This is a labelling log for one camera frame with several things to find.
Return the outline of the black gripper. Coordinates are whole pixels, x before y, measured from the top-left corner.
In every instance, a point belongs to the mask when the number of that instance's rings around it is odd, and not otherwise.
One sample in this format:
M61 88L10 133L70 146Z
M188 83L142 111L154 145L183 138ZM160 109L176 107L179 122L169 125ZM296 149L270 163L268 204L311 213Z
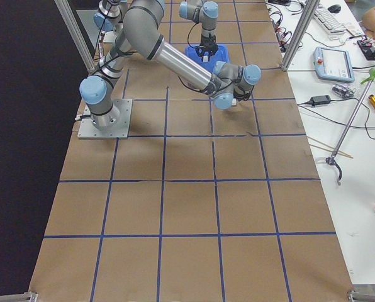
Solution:
M195 51L198 57L203 57L206 53L212 57L216 55L218 51L218 45L216 44L216 36L209 35L203 36L201 35L201 41L198 46L195 46Z
M234 89L233 89L233 97L237 101L247 101L248 99L250 99L250 96L251 96L253 90L254 90L253 86L251 86L247 90L242 90L240 87L235 86Z

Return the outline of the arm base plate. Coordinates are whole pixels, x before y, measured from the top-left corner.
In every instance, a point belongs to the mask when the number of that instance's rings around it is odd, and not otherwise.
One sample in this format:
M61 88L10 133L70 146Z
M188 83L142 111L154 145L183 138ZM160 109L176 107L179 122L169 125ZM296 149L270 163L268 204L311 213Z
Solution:
M85 105L77 137L79 139L127 139L130 128L133 99L114 99L106 115L93 115Z
M98 42L108 44L108 43L114 43L115 40L116 40L116 32L114 32L114 31L109 31L109 32L102 31L99 35Z

